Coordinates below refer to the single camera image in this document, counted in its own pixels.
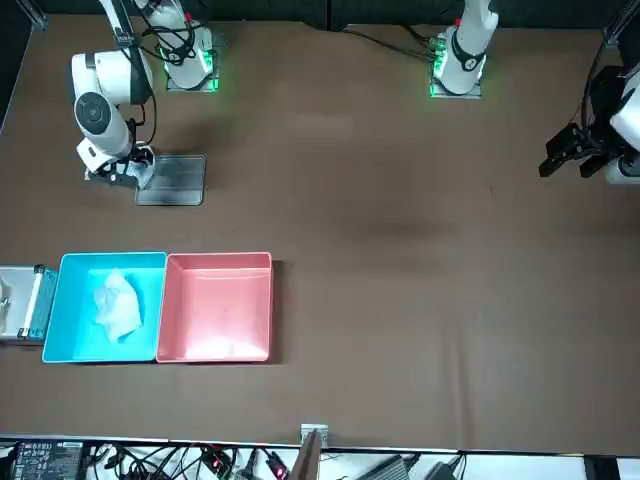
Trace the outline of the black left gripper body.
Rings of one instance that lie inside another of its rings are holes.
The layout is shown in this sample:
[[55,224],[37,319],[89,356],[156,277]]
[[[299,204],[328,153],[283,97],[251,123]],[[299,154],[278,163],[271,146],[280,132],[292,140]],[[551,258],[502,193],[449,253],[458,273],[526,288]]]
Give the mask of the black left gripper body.
[[620,141],[610,119],[619,107],[624,89],[622,67],[604,66],[589,82],[586,120],[582,120],[581,148],[586,153],[614,150]]

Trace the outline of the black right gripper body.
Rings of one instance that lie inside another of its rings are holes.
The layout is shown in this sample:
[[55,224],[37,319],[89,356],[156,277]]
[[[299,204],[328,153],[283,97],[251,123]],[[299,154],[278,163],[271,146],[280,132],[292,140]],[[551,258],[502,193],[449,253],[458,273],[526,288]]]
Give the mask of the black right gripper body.
[[106,184],[148,184],[153,177],[153,150],[136,147],[122,161],[105,164],[96,173],[89,173],[90,181]]

